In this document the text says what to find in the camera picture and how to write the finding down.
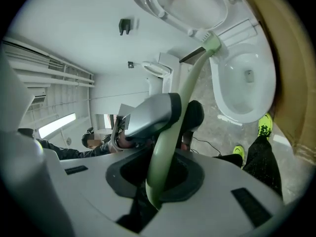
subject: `cardboard box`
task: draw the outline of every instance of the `cardboard box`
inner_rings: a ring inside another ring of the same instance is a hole
[[[270,41],[276,65],[274,122],[294,154],[316,163],[316,60],[304,25],[286,0],[247,0]]]

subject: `air conditioner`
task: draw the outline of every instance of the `air conditioner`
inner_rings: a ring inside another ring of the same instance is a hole
[[[28,90],[35,96],[31,105],[41,104],[45,101],[45,88],[28,88]]]

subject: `dark shirt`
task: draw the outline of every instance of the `dark shirt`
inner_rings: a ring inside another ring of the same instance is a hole
[[[76,149],[68,149],[68,148],[60,148],[48,142],[48,140],[36,139],[43,148],[51,149],[55,151],[60,160],[68,160],[68,159],[78,159],[78,158],[87,158],[87,157],[95,157],[110,154],[109,150],[109,141],[111,136],[106,135],[103,138],[103,144],[99,147],[96,147],[93,150],[79,152]]]

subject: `toilet bowl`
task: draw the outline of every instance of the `toilet bowl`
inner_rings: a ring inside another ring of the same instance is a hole
[[[150,95],[178,92],[192,66],[186,63],[180,64],[179,58],[167,53],[159,53],[154,60],[144,61],[141,64],[143,69],[151,74],[151,77],[146,80],[150,89],[155,88],[155,91],[152,91]],[[162,79],[160,90],[157,86],[157,80],[153,80],[153,77]]]
[[[134,1],[191,38],[199,40],[205,30],[220,38],[222,48],[210,63],[215,100],[224,115],[250,123],[269,110],[276,88],[273,57],[245,0]]]

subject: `tile floor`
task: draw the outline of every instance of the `tile floor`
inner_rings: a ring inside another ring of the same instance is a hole
[[[203,105],[205,115],[203,124],[194,133],[194,137],[210,142],[222,155],[229,155],[234,146],[242,145],[245,148],[245,164],[248,148],[257,137],[258,123],[234,124],[222,115],[214,98],[209,62],[205,63],[200,73],[192,95],[192,100],[194,99]],[[287,204],[304,193],[314,166],[294,156],[288,140],[275,123],[269,142],[279,166],[283,200]],[[205,142],[193,139],[191,147],[200,154],[218,156],[218,152]]]

